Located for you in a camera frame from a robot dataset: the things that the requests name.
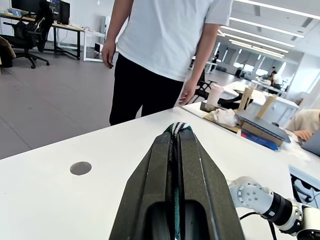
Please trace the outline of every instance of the man's right hand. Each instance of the man's right hand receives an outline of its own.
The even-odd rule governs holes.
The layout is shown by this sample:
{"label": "man's right hand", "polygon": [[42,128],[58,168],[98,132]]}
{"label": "man's right hand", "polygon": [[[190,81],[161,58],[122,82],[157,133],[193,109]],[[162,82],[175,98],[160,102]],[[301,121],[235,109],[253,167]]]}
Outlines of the man's right hand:
{"label": "man's right hand", "polygon": [[113,68],[113,58],[116,51],[116,43],[114,40],[106,40],[102,49],[103,63],[109,68]]}
{"label": "man's right hand", "polygon": [[308,130],[299,130],[293,132],[297,137],[301,138],[303,141],[308,141],[313,133]]}

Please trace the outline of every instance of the person's hand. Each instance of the person's hand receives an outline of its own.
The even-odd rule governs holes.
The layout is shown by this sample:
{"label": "person's hand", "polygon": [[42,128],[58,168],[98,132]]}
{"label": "person's hand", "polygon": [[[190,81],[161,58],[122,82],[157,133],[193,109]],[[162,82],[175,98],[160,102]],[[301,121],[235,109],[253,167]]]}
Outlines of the person's hand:
{"label": "person's hand", "polygon": [[103,49],[102,49],[102,60],[104,65],[106,65],[109,69],[113,68],[113,58],[116,51],[116,43],[113,40],[106,40]]}
{"label": "person's hand", "polygon": [[187,102],[190,101],[190,99],[192,99],[192,97],[195,95],[197,83],[197,80],[191,78],[186,82],[181,97],[179,99],[180,105],[185,105]]}
{"label": "person's hand", "polygon": [[301,138],[303,141],[308,141],[313,133],[308,130],[299,130],[293,132],[297,137]]}

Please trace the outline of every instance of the man's left hand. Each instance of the man's left hand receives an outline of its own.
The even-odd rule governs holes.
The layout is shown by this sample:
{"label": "man's left hand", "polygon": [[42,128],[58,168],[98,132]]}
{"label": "man's left hand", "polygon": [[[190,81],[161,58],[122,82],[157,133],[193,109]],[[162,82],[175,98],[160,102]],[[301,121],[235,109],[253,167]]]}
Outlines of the man's left hand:
{"label": "man's left hand", "polygon": [[195,95],[195,91],[196,91],[196,87],[197,87],[197,80],[194,80],[192,78],[190,78],[184,88],[183,88],[183,92],[181,94],[181,97],[179,99],[179,104],[180,105],[185,105],[187,102],[189,102],[192,97]]}

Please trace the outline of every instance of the white t-shirt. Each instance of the white t-shirt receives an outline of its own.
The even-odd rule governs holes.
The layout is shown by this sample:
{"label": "white t-shirt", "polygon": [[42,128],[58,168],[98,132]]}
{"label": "white t-shirt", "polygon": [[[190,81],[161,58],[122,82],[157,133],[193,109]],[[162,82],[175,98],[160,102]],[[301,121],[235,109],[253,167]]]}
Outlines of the white t-shirt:
{"label": "white t-shirt", "polygon": [[228,25],[232,2],[134,0],[117,49],[153,73],[183,82],[204,23]]}
{"label": "white t-shirt", "polygon": [[273,75],[273,84],[282,84],[283,80],[282,80],[282,76],[280,76],[279,74],[275,74]]}

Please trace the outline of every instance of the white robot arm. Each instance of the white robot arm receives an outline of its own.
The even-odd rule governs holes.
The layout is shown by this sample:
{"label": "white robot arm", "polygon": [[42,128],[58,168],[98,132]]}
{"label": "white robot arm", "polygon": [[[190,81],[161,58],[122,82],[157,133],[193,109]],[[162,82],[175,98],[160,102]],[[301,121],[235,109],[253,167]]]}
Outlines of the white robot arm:
{"label": "white robot arm", "polygon": [[320,240],[319,209],[285,199],[251,177],[240,177],[228,182],[228,186],[236,208],[253,209],[282,233],[298,240]]}

